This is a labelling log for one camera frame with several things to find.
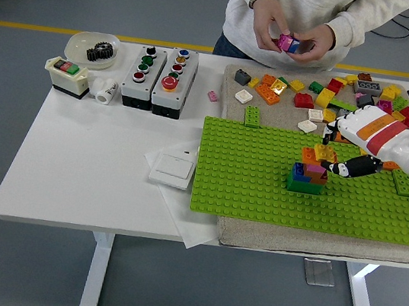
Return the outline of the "person's left hand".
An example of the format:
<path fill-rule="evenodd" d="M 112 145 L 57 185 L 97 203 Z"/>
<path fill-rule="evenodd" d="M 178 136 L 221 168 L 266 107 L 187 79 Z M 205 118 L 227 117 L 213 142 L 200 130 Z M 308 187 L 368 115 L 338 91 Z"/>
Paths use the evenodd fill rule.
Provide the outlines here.
<path fill-rule="evenodd" d="M 292 60 L 297 63 L 308 63 L 318 61 L 324 55 L 333 49 L 335 44 L 335 33 L 326 24 L 321 24 L 314 29 L 308 30 L 304 33 L 295 33 L 294 37 L 300 43 L 310 43 L 313 47 L 305 53 L 287 53 Z"/>

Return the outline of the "person's right hand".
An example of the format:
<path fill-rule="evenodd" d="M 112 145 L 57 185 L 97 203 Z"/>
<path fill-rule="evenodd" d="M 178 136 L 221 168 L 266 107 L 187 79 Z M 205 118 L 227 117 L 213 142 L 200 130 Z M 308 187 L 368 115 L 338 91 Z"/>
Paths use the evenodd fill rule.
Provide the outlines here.
<path fill-rule="evenodd" d="M 280 33 L 289 35 L 290 30 L 280 3 L 277 0 L 257 0 L 253 3 L 253 30 L 257 46 L 260 49 L 280 53 L 282 50 L 273 42 L 270 26 L 278 26 Z"/>

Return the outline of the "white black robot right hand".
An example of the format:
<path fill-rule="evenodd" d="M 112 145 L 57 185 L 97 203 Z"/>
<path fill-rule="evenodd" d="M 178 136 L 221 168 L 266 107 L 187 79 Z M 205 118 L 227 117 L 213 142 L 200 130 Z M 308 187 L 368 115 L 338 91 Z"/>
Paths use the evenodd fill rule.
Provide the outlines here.
<path fill-rule="evenodd" d="M 409 176 L 409 127 L 376 106 L 337 117 L 324 128 L 327 145 L 340 133 L 365 155 L 344 162 L 322 161 L 321 166 L 344 178 L 377 174 L 385 162 L 394 162 Z"/>

